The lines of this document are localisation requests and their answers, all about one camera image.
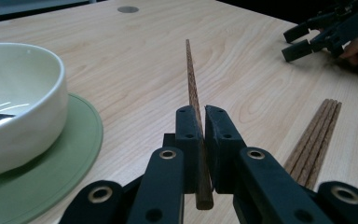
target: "ceramic bowl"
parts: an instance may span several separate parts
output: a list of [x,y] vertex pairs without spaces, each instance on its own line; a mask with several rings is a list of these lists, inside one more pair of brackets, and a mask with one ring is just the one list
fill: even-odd
[[0,43],[0,174],[45,152],[66,122],[68,92],[62,60],[37,46]]

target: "brown chopstick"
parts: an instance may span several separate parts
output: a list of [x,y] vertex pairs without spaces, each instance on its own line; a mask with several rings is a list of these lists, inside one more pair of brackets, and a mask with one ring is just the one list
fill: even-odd
[[325,99],[289,156],[284,169],[300,185],[313,188],[337,123],[341,103]]
[[313,189],[315,187],[316,179],[318,177],[319,172],[321,171],[322,164],[324,162],[324,156],[327,152],[328,145],[330,143],[330,139],[333,135],[334,128],[336,127],[337,119],[339,111],[341,110],[342,103],[338,103],[337,107],[334,111],[333,118],[331,120],[331,123],[328,127],[326,136],[322,142],[321,149],[319,151],[319,155],[316,157],[315,164],[312,167],[312,170],[310,171],[310,176],[308,177],[307,183],[305,187],[307,189]]
[[194,76],[193,59],[191,57],[190,41],[186,40],[186,57],[187,57],[187,81],[189,104],[194,107],[198,128],[202,135],[200,146],[200,159],[198,170],[198,184],[196,188],[196,206],[199,210],[210,210],[213,208],[213,188],[209,174],[209,168],[206,161],[206,149],[203,142],[203,130],[200,115],[199,96],[197,94],[196,79]]

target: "chopstick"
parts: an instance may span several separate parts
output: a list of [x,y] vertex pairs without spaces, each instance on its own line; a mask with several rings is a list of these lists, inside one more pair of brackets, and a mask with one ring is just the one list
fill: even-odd
[[284,165],[286,172],[308,189],[315,186],[341,105],[337,100],[323,101]]
[[187,57],[187,82],[189,104],[196,111],[196,120],[200,130],[202,141],[200,146],[200,159],[198,170],[198,184],[196,187],[196,207],[199,210],[210,210],[213,208],[213,188],[209,174],[209,168],[206,161],[206,149],[203,142],[203,130],[200,115],[199,96],[197,94],[196,79],[194,76],[193,59],[191,57],[190,41],[186,40],[186,57]]

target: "green placemat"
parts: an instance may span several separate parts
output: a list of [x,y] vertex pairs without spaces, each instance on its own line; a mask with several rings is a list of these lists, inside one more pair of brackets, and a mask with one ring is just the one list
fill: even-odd
[[24,223],[67,195],[95,162],[103,125],[95,108],[69,94],[68,118],[61,135],[41,156],[0,175],[0,223]]

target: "table surface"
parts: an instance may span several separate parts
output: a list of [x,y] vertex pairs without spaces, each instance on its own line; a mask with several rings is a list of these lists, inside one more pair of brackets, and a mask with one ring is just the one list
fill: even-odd
[[[121,13],[132,6],[136,13]],[[248,146],[284,164],[324,99],[342,102],[317,184],[358,188],[358,74],[327,52],[287,63],[282,33],[294,25],[213,0],[111,0],[0,22],[0,42],[50,49],[66,68],[68,91],[91,102],[104,126],[99,157],[81,183],[34,223],[56,223],[91,182],[126,185],[142,175],[175,111],[188,105],[186,39],[200,105],[224,108]],[[185,196],[185,223],[238,223],[232,197],[212,211]]]

